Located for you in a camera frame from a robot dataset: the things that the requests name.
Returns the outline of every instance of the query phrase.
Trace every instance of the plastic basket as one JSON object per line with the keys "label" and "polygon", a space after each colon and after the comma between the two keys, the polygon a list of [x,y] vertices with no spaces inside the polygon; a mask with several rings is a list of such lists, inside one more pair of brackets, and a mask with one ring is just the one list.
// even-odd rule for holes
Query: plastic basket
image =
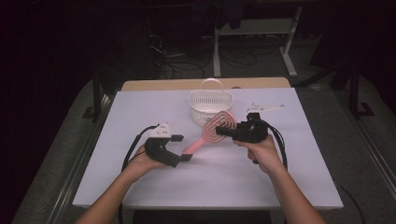
{"label": "plastic basket", "polygon": [[[206,82],[219,83],[220,90],[203,90]],[[204,126],[208,120],[223,110],[229,110],[233,105],[233,95],[224,90],[221,82],[215,78],[205,79],[199,90],[192,91],[189,96],[191,116],[199,126]]]}

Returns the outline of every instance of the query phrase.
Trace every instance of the spatula head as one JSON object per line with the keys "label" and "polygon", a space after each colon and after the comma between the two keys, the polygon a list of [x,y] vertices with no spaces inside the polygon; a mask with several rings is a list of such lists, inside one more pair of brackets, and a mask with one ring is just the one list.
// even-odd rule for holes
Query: spatula head
{"label": "spatula head", "polygon": [[206,142],[217,143],[226,136],[216,134],[216,127],[236,128],[236,120],[228,111],[220,111],[212,119],[208,120],[202,129],[202,137]]}

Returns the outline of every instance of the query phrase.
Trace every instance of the white table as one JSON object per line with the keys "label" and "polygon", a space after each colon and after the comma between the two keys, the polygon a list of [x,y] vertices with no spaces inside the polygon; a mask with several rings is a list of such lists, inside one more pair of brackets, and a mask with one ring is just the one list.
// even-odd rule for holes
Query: white table
{"label": "white table", "polygon": [[[231,112],[246,120],[247,108],[284,105],[262,114],[283,135],[290,174],[317,209],[342,208],[343,203],[320,154],[293,88],[232,89]],[[201,128],[191,119],[191,90],[121,91],[108,114],[101,136],[78,187],[73,205],[90,206],[120,173],[134,138],[146,127],[168,122],[172,133],[184,135],[167,149],[180,155],[197,140]],[[139,146],[144,143],[142,137]],[[123,201],[133,209],[275,209],[279,208],[270,179],[247,159],[247,150],[226,138],[206,143],[189,162],[154,170],[133,184]]]}

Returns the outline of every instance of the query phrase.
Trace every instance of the forearm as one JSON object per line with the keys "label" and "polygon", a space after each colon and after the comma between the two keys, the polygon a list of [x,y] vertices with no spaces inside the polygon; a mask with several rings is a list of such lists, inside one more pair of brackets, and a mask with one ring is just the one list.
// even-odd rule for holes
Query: forearm
{"label": "forearm", "polygon": [[128,174],[131,169],[122,172],[77,223],[111,223],[129,187],[148,171],[135,167],[133,174]]}
{"label": "forearm", "polygon": [[289,224],[326,223],[283,166],[269,174]]}

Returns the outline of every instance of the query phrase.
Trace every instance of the basket handle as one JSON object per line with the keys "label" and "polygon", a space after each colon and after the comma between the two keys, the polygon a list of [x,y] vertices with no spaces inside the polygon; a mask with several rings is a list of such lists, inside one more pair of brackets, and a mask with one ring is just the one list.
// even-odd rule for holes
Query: basket handle
{"label": "basket handle", "polygon": [[202,86],[204,85],[204,83],[206,83],[208,81],[215,81],[215,82],[219,83],[221,86],[221,90],[224,91],[224,86],[222,85],[222,83],[218,79],[215,79],[213,77],[207,78],[204,81],[202,81],[201,86],[199,87],[200,91],[202,90]]}

